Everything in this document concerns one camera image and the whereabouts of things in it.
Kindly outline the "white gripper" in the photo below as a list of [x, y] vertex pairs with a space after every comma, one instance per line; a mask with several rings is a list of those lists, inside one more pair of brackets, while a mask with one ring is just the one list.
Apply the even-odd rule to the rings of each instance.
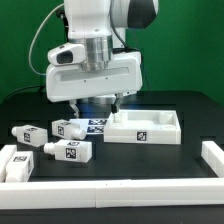
[[82, 44], [66, 43], [48, 52], [47, 97], [51, 102], [69, 101], [74, 117], [79, 118], [76, 99], [116, 94], [111, 112], [120, 108], [120, 95], [135, 93], [142, 87], [139, 52], [115, 54], [105, 67], [85, 71], [87, 54]]

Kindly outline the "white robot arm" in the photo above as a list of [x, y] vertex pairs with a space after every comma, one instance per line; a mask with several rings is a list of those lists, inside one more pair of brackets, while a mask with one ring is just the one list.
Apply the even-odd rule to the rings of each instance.
[[113, 94], [122, 98], [142, 87], [141, 53], [116, 32], [144, 29], [156, 18], [158, 0], [64, 0], [68, 42], [48, 52], [47, 97], [68, 101]]

